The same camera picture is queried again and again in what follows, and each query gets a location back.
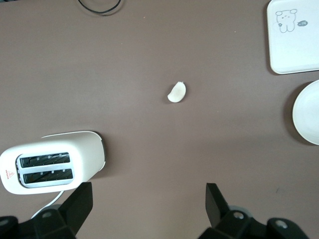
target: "toaster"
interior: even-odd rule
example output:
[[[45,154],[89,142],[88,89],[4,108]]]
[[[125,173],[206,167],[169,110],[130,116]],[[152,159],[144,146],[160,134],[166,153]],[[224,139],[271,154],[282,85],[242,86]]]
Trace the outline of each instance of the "toaster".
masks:
[[[50,193],[77,188],[104,165],[104,144],[96,132],[68,132],[7,149],[0,156],[0,177],[14,194]]]

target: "brown table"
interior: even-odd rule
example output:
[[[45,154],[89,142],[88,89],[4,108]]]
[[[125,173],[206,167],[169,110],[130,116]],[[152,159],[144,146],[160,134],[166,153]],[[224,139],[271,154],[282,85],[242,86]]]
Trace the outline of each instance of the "brown table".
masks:
[[[105,138],[79,239],[195,239],[209,226],[207,182],[260,222],[288,218],[316,238],[319,147],[291,113],[319,72],[272,72],[267,4],[124,0],[101,17],[76,0],[0,3],[0,151],[66,131]],[[186,97],[172,104],[178,81]],[[55,195],[1,184],[1,214],[25,221]]]

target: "cartoon dog drawing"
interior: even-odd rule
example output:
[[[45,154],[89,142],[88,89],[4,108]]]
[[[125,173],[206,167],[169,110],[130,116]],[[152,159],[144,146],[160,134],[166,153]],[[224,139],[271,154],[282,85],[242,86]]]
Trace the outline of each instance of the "cartoon dog drawing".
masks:
[[[277,23],[282,33],[295,29],[296,12],[297,9],[276,12]]]

